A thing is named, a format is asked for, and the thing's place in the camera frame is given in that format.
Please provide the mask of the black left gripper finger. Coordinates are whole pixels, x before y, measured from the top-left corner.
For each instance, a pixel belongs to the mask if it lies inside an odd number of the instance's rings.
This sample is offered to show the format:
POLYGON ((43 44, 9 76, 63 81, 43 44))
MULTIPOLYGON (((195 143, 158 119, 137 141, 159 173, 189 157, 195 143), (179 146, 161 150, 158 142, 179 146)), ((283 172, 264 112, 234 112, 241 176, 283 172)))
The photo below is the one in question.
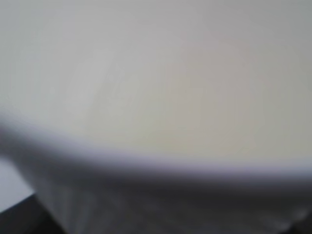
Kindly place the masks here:
POLYGON ((65 234, 34 195, 0 213, 0 234, 65 234))

